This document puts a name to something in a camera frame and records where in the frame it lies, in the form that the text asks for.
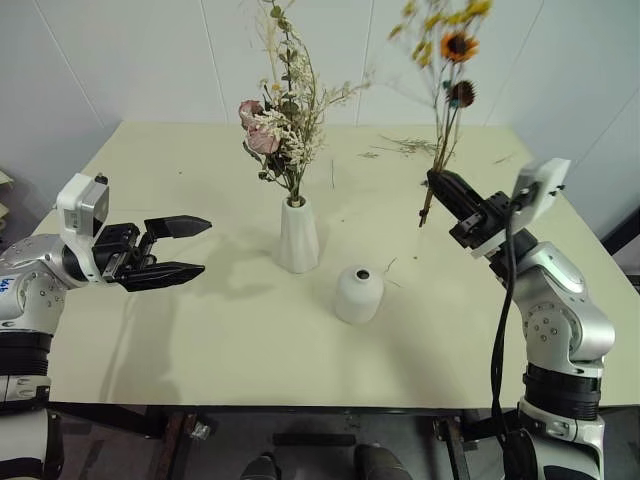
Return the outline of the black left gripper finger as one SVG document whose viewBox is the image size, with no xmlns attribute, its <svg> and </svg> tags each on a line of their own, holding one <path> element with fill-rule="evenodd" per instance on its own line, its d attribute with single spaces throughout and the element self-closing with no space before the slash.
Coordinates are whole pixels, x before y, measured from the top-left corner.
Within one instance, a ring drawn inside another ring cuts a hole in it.
<svg viewBox="0 0 640 480">
<path fill-rule="evenodd" d="M 119 284 L 128 292 L 164 289 L 190 282 L 204 271 L 204 265 L 163 262 L 126 270 L 119 275 Z"/>
<path fill-rule="evenodd" d="M 146 232 L 143 235 L 143 245 L 152 245 L 162 238 L 186 238 L 196 236 L 212 227 L 208 220 L 191 216 L 177 215 L 146 219 Z"/>
</svg>

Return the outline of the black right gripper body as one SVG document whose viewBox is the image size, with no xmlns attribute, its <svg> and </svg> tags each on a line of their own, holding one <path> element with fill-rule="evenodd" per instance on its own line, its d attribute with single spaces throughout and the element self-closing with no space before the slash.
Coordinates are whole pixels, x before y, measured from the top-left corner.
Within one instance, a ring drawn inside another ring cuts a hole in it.
<svg viewBox="0 0 640 480">
<path fill-rule="evenodd" d="M 455 196 L 448 202 L 449 212 L 457 219 L 450 235 L 463 248 L 478 248 L 504 229 L 509 204 L 502 191 L 487 198 L 475 191 Z"/>
</svg>

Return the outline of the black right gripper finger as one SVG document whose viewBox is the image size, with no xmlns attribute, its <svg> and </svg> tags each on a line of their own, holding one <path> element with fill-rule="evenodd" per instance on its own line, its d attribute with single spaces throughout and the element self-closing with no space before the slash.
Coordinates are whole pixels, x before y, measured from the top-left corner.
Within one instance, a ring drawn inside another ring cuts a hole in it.
<svg viewBox="0 0 640 480">
<path fill-rule="evenodd" d="M 439 175 L 439 201 L 450 213 L 478 213 L 483 199 L 457 173 Z"/>
<path fill-rule="evenodd" d="M 466 183 L 451 171 L 428 171 L 428 185 L 437 200 L 457 219 L 468 217 Z"/>
</svg>

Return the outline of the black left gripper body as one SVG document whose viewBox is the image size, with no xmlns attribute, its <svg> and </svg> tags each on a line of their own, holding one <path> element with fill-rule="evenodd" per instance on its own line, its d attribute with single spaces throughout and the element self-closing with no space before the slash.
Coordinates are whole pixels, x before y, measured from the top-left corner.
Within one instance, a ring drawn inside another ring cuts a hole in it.
<svg viewBox="0 0 640 480">
<path fill-rule="evenodd" d="M 158 284 L 152 246 L 156 232 L 141 232 L 134 223 L 107 225 L 92 247 L 101 280 L 107 284 Z"/>
</svg>

